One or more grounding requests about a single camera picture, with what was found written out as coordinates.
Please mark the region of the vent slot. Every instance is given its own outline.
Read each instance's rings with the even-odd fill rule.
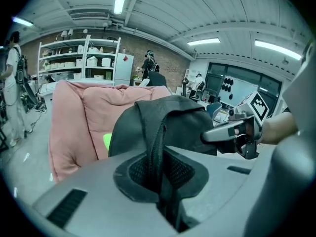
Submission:
[[[64,228],[86,195],[87,192],[84,191],[70,191],[47,219],[56,226]]]
[[[227,169],[230,171],[237,172],[240,174],[245,174],[245,175],[249,175],[251,172],[251,169],[242,168],[242,167],[238,167],[238,166],[229,166]]]

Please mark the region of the window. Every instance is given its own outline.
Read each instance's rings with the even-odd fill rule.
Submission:
[[[280,91],[281,83],[273,80],[267,76],[262,76],[260,87],[263,88],[263,91],[267,90],[274,96],[278,96]]]
[[[270,109],[268,115],[273,114],[281,90],[280,81],[245,68],[210,62],[205,79],[206,88],[216,91],[218,95],[221,90],[223,77],[225,76],[230,76],[257,85],[258,92],[262,95],[262,98]]]
[[[225,74],[225,67],[226,67],[225,65],[211,64],[208,67],[208,73],[212,73],[212,74],[215,74],[215,75],[223,76]]]
[[[243,81],[247,81],[254,85],[259,85],[260,76],[261,76],[259,73],[256,73],[247,69],[230,67],[230,66],[228,66],[227,75],[234,78],[238,78]]]
[[[206,77],[206,88],[219,92],[219,88],[222,84],[222,78],[212,75]]]

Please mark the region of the gray robot arm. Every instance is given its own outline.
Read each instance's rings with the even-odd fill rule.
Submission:
[[[269,108],[255,91],[245,97],[235,108],[229,110],[229,121],[216,126],[202,134],[205,142],[216,143],[222,153],[238,152],[246,159],[258,156],[257,140],[262,134],[262,124],[268,115]],[[250,134],[246,134],[246,127],[251,127]]]

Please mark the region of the white pants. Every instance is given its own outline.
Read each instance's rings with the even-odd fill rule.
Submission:
[[[10,88],[4,88],[4,98],[6,106],[6,114],[11,124],[11,138],[24,138],[24,130],[30,131],[31,126],[27,123],[26,113],[20,98],[19,86],[17,84]]]

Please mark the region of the white shelf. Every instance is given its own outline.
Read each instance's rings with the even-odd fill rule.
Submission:
[[[118,41],[109,39],[90,39],[90,44],[93,44],[95,46],[107,46],[116,48],[118,45]]]
[[[87,53],[89,56],[115,58],[114,53]]]
[[[44,44],[44,45],[41,45],[40,47],[55,49],[55,48],[67,47],[67,46],[84,45],[84,43],[85,43],[85,39],[68,39],[68,40],[62,40],[62,41],[56,41],[53,43]]]
[[[106,70],[113,70],[112,67],[92,67],[92,66],[85,66],[86,69],[106,69]]]
[[[103,83],[103,84],[114,84],[112,80],[104,80],[104,79],[97,79],[97,78],[81,78],[81,79],[70,79],[67,81],[71,82],[91,82],[91,83]]]
[[[49,70],[40,70],[39,74],[41,73],[51,73],[53,71],[59,71],[59,70],[72,70],[72,69],[81,69],[81,67],[69,67],[69,68],[57,68],[57,69],[49,69]]]
[[[61,54],[54,54],[50,56],[45,56],[40,58],[39,60],[56,60],[56,59],[62,59],[62,58],[69,58],[69,57],[77,57],[77,56],[83,56],[82,53],[61,53]]]
[[[117,64],[117,57],[119,53],[119,47],[120,47],[120,41],[121,38],[118,40],[109,40],[109,39],[91,39],[91,35],[87,35],[86,38],[84,39],[67,39],[63,41],[56,41],[52,43],[47,43],[47,44],[39,44],[39,51],[38,51],[38,71],[37,71],[37,76],[40,75],[47,75],[49,73],[55,73],[58,71],[78,71],[81,72],[82,79],[85,80],[85,82],[97,82],[97,83],[103,83],[103,84],[110,84],[114,85],[114,79],[115,79],[115,72],[116,72],[116,64]],[[66,51],[67,48],[72,47],[72,46],[78,46],[82,45],[83,50],[82,53],[77,53],[77,52],[72,52],[72,53],[61,53],[61,54],[55,54],[55,55],[50,55],[50,56],[45,56],[41,57],[42,54],[42,49],[57,49],[57,48],[64,48],[64,51]],[[114,53],[111,53],[111,51],[107,50],[107,53],[88,53],[89,47],[91,46],[97,46],[98,48],[102,47],[109,47],[113,49]],[[87,66],[87,58],[95,56],[96,58],[110,58],[111,63],[114,61],[113,67],[98,67],[98,66]],[[52,61],[52,60],[58,60],[60,59],[61,61],[64,60],[65,58],[73,58],[73,59],[82,59],[82,66],[80,67],[70,67],[70,68],[55,68],[55,69],[49,69],[45,70],[42,67],[42,61],[47,60],[47,61]],[[106,71],[113,71],[113,80],[102,80],[102,79],[95,79],[95,78],[90,78],[91,77],[91,69],[103,69]]]

